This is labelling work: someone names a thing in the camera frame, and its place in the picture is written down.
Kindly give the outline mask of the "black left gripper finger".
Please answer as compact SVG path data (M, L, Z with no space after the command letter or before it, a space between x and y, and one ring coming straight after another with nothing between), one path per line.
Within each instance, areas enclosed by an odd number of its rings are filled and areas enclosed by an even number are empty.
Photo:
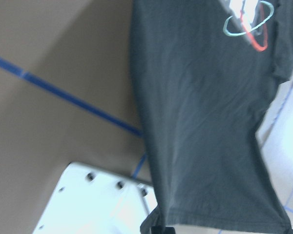
M175 229L173 227L161 227L153 226L151 227L152 234L175 234Z

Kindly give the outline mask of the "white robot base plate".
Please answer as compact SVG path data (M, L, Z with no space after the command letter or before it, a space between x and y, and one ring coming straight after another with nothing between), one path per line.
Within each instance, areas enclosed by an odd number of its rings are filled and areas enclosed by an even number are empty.
M63 171L35 234L138 234L157 206L139 180L80 163Z

